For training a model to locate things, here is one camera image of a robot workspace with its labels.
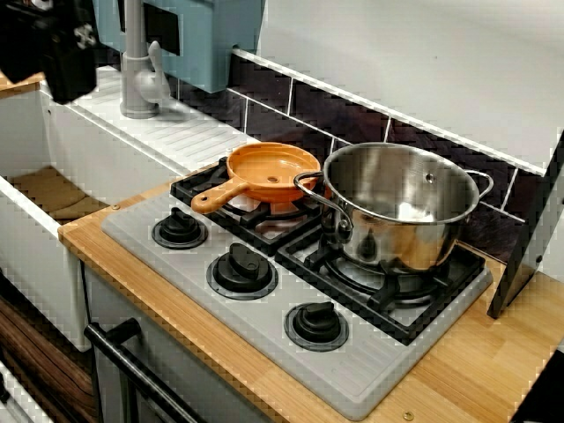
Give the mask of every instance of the countertop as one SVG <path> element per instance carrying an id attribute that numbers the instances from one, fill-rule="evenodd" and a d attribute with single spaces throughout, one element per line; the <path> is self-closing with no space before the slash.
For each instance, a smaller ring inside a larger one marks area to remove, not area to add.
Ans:
<path id="1" fill-rule="evenodd" d="M 2 72 L 0 72 L 0 100 L 11 97 L 12 95 L 39 90 L 39 83 L 43 79 L 43 74 L 40 73 L 17 84 L 13 84 Z"/>
<path id="2" fill-rule="evenodd" d="M 169 190 L 164 184 L 119 209 Z M 201 361 L 275 421 L 348 422 L 190 297 L 105 235 L 108 207 L 59 228 L 59 239 Z M 504 315 L 487 306 L 503 264 L 486 258 L 490 288 L 363 420 L 507 422 L 564 337 L 564 284 L 537 274 Z"/>

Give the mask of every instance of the faucet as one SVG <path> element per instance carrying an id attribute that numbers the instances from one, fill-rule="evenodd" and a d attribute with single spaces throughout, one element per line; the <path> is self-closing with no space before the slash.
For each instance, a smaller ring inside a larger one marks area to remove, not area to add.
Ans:
<path id="1" fill-rule="evenodd" d="M 125 1 L 125 40 L 120 109 L 129 118 L 148 119 L 159 113 L 171 95 L 159 43 L 154 41 L 147 48 L 143 0 Z"/>

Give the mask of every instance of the oven door handle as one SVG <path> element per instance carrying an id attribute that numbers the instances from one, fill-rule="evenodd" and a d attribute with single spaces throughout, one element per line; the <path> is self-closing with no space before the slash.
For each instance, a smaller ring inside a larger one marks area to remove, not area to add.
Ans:
<path id="1" fill-rule="evenodd" d="M 127 348 L 120 345 L 139 335 L 141 327 L 135 319 L 129 319 L 112 330 L 105 332 L 98 323 L 90 323 L 85 336 L 127 377 L 140 392 L 150 398 L 174 421 L 180 423 L 205 423 L 185 401 L 176 395 L 145 364 L 137 359 Z"/>

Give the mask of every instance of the burner grate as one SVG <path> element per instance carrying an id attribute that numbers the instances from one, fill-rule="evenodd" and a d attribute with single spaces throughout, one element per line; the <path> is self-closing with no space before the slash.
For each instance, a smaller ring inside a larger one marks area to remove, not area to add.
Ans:
<path id="1" fill-rule="evenodd" d="M 335 261 L 341 257 L 338 249 L 322 244 L 304 262 L 297 258 L 296 253 L 318 243 L 322 236 L 320 227 L 308 231 L 281 248 L 276 261 L 404 345 L 409 345 L 425 330 L 484 270 L 486 263 L 483 258 L 456 246 L 448 267 L 426 276 L 428 280 L 420 289 L 402 292 L 401 278 L 405 275 L 390 277 L 384 272 L 381 287 L 376 289 L 348 278 L 337 268 Z M 425 310 L 411 324 L 402 324 L 393 317 L 395 308 L 415 306 L 425 306 Z"/>
<path id="2" fill-rule="evenodd" d="M 192 198 L 196 195 L 228 180 L 226 161 L 227 158 L 222 158 L 216 167 L 173 183 L 170 194 L 190 206 Z M 317 185 L 316 190 L 319 190 L 320 186 L 321 183 Z M 295 211 L 275 214 L 272 212 L 271 205 L 267 203 L 260 203 L 252 211 L 244 211 L 231 204 L 226 204 L 218 211 L 206 215 L 206 217 L 232 234 L 239 236 L 267 256 L 274 256 L 283 245 L 317 226 L 321 221 L 321 207 L 309 198 L 304 197 L 294 201 L 293 206 L 296 209 Z M 273 238 L 268 238 L 256 230 L 264 222 L 291 221 L 294 219 L 296 219 L 295 225 L 286 227 Z"/>

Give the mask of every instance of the dark purple tile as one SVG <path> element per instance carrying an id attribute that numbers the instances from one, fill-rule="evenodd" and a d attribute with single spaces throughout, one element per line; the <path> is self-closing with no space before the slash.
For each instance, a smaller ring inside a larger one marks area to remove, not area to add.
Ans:
<path id="1" fill-rule="evenodd" d="M 284 113 L 287 111 L 290 77 L 236 55 L 231 58 L 230 76 L 229 86 L 235 91 Z"/>
<path id="2" fill-rule="evenodd" d="M 508 192 L 509 183 L 515 168 L 502 160 L 489 157 L 482 152 L 475 152 L 463 145 L 458 145 L 448 139 L 437 137 L 424 130 L 415 128 L 407 123 L 392 121 L 388 133 L 388 142 L 411 145 L 434 152 L 467 170 L 478 170 L 493 178 L 494 186 L 483 199 L 494 207 L 501 207 Z M 472 178 L 483 190 L 487 186 L 486 178 L 473 175 Z"/>
<path id="3" fill-rule="evenodd" d="M 316 156 L 322 164 L 330 154 L 331 137 L 254 101 L 249 102 L 247 133 L 261 141 L 303 148 Z"/>
<path id="4" fill-rule="evenodd" d="M 506 263 L 516 245 L 522 223 L 479 204 L 470 215 L 460 240 Z"/>
<path id="5" fill-rule="evenodd" d="M 333 144 L 333 150 L 331 152 L 336 152 L 337 150 L 347 147 L 348 145 L 350 144 L 344 143 L 343 141 L 339 141 L 338 139 L 336 139 L 335 143 Z"/>
<path id="6" fill-rule="evenodd" d="M 215 119 L 243 130 L 245 99 L 227 90 L 207 93 L 192 85 L 180 82 L 179 100 Z"/>
<path id="7" fill-rule="evenodd" d="M 353 144 L 382 142 L 389 117 L 295 81 L 292 116 Z"/>
<path id="8" fill-rule="evenodd" d="M 542 180 L 542 176 L 530 174 L 529 172 L 519 169 L 515 182 L 513 183 L 513 188 L 509 193 L 505 211 L 516 215 L 518 218 L 526 219 L 527 212 L 532 205 L 532 201 L 535 198 L 535 194 Z"/>
<path id="9" fill-rule="evenodd" d="M 120 52 L 103 44 L 99 44 L 94 50 L 94 61 L 98 68 L 103 66 L 112 66 L 118 70 L 122 68 Z"/>

